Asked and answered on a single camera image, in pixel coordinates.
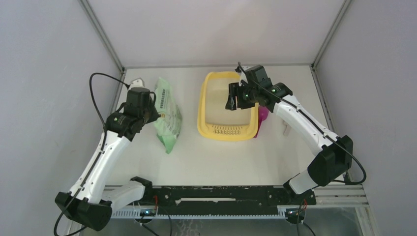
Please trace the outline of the green cat litter bag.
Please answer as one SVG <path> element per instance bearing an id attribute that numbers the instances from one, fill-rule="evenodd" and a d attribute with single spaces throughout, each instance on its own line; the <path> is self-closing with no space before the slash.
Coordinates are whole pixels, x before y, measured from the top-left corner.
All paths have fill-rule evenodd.
<path id="1" fill-rule="evenodd" d="M 182 115 L 177 105 L 171 84 L 159 78 L 155 85 L 155 108 L 160 114 L 154 122 L 156 136 L 165 147 L 167 154 L 171 153 L 182 128 Z"/>

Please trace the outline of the pink plastic litter scoop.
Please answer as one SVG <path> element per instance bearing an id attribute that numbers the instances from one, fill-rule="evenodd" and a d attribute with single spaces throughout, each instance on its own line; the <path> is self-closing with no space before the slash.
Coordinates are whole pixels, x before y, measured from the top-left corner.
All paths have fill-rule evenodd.
<path id="1" fill-rule="evenodd" d="M 263 107 L 263 106 L 258 107 L 258 128 L 257 128 L 257 132 L 254 138 L 257 138 L 262 122 L 268 118 L 268 115 L 269 115 L 269 110 L 266 107 Z"/>

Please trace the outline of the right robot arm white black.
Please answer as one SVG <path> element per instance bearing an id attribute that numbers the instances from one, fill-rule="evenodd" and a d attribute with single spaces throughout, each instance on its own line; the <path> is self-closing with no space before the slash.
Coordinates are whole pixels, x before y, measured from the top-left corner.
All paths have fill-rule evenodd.
<path id="1" fill-rule="evenodd" d="M 306 170 L 284 183 L 286 202 L 298 204 L 304 192 L 336 181 L 351 168 L 353 141 L 350 137 L 341 137 L 312 118 L 284 83 L 272 83 L 262 65 L 238 65 L 235 71 L 240 81 L 229 84 L 225 108 L 230 111 L 255 105 L 267 108 L 301 135 L 314 155 Z"/>

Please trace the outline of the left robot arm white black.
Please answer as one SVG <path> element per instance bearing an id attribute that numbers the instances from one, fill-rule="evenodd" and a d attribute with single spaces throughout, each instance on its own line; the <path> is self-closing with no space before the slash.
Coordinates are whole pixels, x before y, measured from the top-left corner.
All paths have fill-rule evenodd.
<path id="1" fill-rule="evenodd" d="M 155 100 L 156 94 L 145 87 L 130 88 L 120 108 L 101 120 L 103 133 L 91 160 L 70 190 L 59 192 L 55 198 L 61 216 L 84 228 L 100 231 L 114 211 L 135 201 L 142 205 L 152 202 L 154 192 L 140 177 L 131 178 L 127 184 L 107 194 L 104 188 L 112 169 L 135 135 L 160 117 Z"/>

